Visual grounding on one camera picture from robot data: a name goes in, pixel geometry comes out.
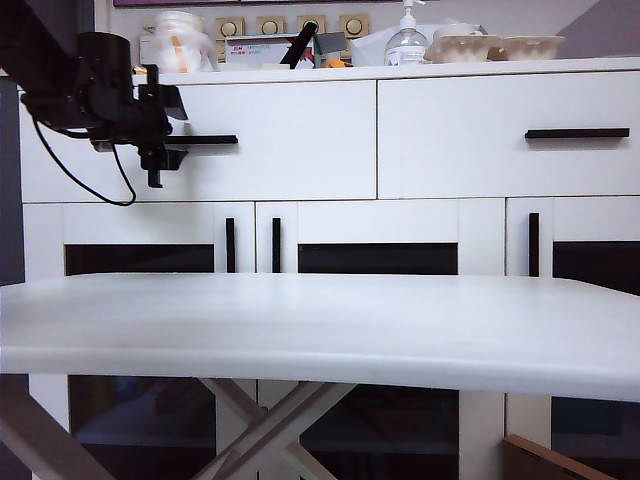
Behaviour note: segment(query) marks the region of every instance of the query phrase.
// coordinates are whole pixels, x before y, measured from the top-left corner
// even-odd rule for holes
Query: cabinet door handle
[[[282,273],[281,231],[282,231],[282,220],[280,218],[274,218],[271,221],[271,272],[272,273]]]
[[[629,135],[629,128],[552,128],[529,130],[524,138],[627,138]]]
[[[227,218],[227,273],[236,273],[236,222]]]
[[[540,214],[529,214],[529,276],[540,276]]]

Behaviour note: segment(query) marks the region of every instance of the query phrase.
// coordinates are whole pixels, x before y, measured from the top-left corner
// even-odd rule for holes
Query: dark glass panel
[[[640,242],[556,242],[553,276],[640,295]],[[640,404],[553,398],[551,425],[554,450],[619,480],[640,478]]]
[[[67,275],[213,272],[213,245],[65,245]]]
[[[456,275],[455,243],[304,244],[300,273]],[[458,392],[359,385],[301,442],[341,480],[458,478]]]
[[[213,272],[213,245],[66,245],[67,275]],[[71,432],[114,477],[188,480],[215,456],[197,379],[70,376]]]
[[[303,244],[300,273],[457,275],[456,243]]]

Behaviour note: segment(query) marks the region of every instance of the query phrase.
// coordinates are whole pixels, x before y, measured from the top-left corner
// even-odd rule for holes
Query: black handle
[[[627,138],[629,135],[629,128],[552,128],[529,130],[524,138]]]
[[[540,214],[529,214],[529,276],[540,276]]]
[[[236,222],[227,218],[227,273],[236,273]]]
[[[273,273],[282,273],[281,229],[282,220],[274,218],[271,222],[271,272]]]
[[[164,137],[165,145],[236,145],[235,135],[171,135]]]

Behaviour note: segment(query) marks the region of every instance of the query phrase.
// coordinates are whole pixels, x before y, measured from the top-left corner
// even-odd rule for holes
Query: gold wall outlet
[[[257,17],[256,33],[258,35],[275,35],[285,33],[284,17]]]
[[[301,32],[308,22],[314,22],[318,25],[317,33],[327,33],[327,16],[326,15],[300,15],[298,17],[298,32]]]
[[[243,17],[216,18],[216,40],[223,40],[234,35],[244,35]]]
[[[348,39],[369,35],[369,15],[363,13],[340,15],[340,31],[344,32]]]
[[[216,40],[216,55],[218,57],[218,63],[222,63],[226,60],[225,54],[225,41],[224,40]]]

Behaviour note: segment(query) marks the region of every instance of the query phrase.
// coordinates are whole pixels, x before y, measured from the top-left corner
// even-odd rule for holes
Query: white table
[[[292,439],[357,383],[640,401],[640,297],[575,281],[109,274],[0,293],[2,373],[197,377],[235,405],[252,425],[198,480],[277,451],[332,478]],[[264,414],[228,378],[303,383]],[[111,478],[5,390],[3,440],[42,480]],[[54,438],[68,452],[48,453]]]

